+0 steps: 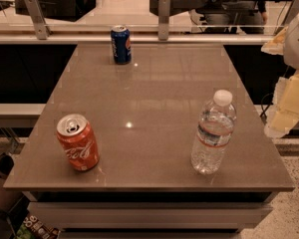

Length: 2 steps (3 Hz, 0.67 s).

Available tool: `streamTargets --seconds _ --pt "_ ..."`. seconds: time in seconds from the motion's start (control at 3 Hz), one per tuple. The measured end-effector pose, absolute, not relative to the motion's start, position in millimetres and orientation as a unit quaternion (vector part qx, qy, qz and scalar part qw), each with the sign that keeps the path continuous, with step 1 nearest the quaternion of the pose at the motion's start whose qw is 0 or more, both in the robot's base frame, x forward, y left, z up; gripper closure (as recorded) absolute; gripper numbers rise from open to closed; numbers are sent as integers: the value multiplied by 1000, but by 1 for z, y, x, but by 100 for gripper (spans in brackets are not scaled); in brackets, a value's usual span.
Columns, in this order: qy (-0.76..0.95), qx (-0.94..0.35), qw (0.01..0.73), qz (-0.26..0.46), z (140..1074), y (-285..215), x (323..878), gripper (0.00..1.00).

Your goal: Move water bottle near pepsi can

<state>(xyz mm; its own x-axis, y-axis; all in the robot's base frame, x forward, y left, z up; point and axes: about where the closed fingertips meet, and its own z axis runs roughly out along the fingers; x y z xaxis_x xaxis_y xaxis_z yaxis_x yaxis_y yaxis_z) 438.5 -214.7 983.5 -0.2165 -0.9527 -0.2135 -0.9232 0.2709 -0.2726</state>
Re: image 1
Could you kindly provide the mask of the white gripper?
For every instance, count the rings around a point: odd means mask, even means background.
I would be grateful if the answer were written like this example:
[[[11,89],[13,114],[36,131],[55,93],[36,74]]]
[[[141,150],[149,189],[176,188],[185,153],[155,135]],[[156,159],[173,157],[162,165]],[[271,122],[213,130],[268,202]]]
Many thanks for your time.
[[[282,55],[284,63],[299,70],[299,13],[273,39],[261,47],[263,53]],[[299,121],[299,71],[289,79],[280,77],[268,110],[264,133],[270,138],[288,134]]]

